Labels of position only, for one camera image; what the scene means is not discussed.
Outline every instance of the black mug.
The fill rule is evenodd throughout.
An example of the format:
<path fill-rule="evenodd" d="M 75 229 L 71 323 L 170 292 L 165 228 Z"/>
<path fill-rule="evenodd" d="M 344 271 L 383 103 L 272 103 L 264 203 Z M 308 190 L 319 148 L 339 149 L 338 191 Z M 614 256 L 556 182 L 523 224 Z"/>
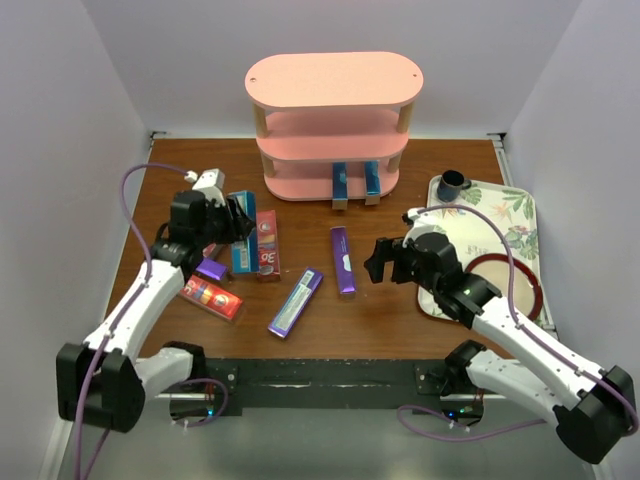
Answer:
<path fill-rule="evenodd" d="M 461 190 L 466 190 L 471 186 L 471 180 L 465 178 L 463 174 L 455 170 L 447 170 L 440 177 L 437 195 L 440 201 L 453 202 Z"/>

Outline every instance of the red ring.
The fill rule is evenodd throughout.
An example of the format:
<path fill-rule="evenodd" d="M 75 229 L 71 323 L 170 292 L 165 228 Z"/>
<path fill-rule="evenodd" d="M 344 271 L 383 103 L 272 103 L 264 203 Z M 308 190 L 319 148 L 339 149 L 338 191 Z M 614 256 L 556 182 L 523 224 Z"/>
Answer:
<path fill-rule="evenodd" d="M 471 273 L 471 271 L 474 268 L 476 268 L 478 265 L 484 262 L 488 262 L 490 260 L 501 260 L 507 263 L 507 265 L 509 264 L 509 257 L 507 257 L 504 253 L 487 253 L 486 255 L 480 255 L 479 257 L 473 259 L 471 263 L 467 265 L 467 268 L 465 268 L 464 271 L 467 273 Z M 529 282 L 531 283 L 531 285 L 533 285 L 533 297 L 534 297 L 533 308 L 527 315 L 527 318 L 533 321 L 538 318 L 538 315 L 540 315 L 540 312 L 542 311 L 542 300 L 543 300 L 542 287 L 540 287 L 540 282 L 538 281 L 538 278 L 531 271 L 529 267 L 527 267 L 524 263 L 522 263 L 517 258 L 513 259 L 513 263 L 518 268 L 518 270 L 520 270 L 522 273 L 524 273 L 527 276 L 527 278 L 529 279 Z"/>

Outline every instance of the white wall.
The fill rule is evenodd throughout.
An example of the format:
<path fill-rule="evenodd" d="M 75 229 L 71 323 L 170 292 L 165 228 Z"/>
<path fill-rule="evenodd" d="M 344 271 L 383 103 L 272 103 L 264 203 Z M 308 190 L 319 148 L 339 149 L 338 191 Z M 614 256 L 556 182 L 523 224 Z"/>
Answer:
<path fill-rule="evenodd" d="M 0 478 L 22 480 L 57 418 L 55 355 L 103 318 L 146 133 L 79 0 L 2 2 L 0 65 Z"/>
<path fill-rule="evenodd" d="M 536 198 L 542 271 L 564 342 L 640 389 L 640 3 L 584 0 L 507 135 Z M 640 435 L 611 453 L 640 474 Z"/>
<path fill-rule="evenodd" d="M 504 132 L 579 0 L 83 0 L 145 125 L 255 134 L 244 76 L 286 52 L 391 50 L 425 74 L 412 135 Z"/>

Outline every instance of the pink shelf board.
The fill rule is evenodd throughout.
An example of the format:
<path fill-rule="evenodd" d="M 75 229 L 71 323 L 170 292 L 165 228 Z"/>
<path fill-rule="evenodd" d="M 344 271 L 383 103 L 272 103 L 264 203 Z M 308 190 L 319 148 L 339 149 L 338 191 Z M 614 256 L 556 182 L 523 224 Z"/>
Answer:
<path fill-rule="evenodd" d="M 380 196 L 387 195 L 398 183 L 400 172 L 387 172 L 387 160 L 379 164 Z M 331 200 L 333 197 L 333 167 L 330 163 L 274 163 L 276 175 L 264 181 L 269 191 L 282 200 Z M 347 190 L 350 199 L 366 197 L 364 163 L 347 165 Z"/>
<path fill-rule="evenodd" d="M 351 162 L 391 158 L 409 134 L 396 132 L 398 114 L 381 109 L 298 110 L 267 116 L 264 155 L 281 162 Z"/>
<path fill-rule="evenodd" d="M 245 77 L 251 100 L 267 110 L 401 107 L 420 93 L 420 67 L 391 52 L 274 55 Z"/>

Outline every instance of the red snack box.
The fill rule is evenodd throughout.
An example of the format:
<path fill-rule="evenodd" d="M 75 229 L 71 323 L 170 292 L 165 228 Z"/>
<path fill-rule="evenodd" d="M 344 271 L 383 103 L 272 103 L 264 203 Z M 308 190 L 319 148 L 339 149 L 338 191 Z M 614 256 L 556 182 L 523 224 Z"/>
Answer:
<path fill-rule="evenodd" d="M 258 212 L 258 280 L 280 280 L 280 256 L 278 254 L 278 228 L 276 211 Z"/>
<path fill-rule="evenodd" d="M 178 295 L 228 322 L 233 321 L 242 306 L 241 298 L 195 276 L 189 279 Z"/>

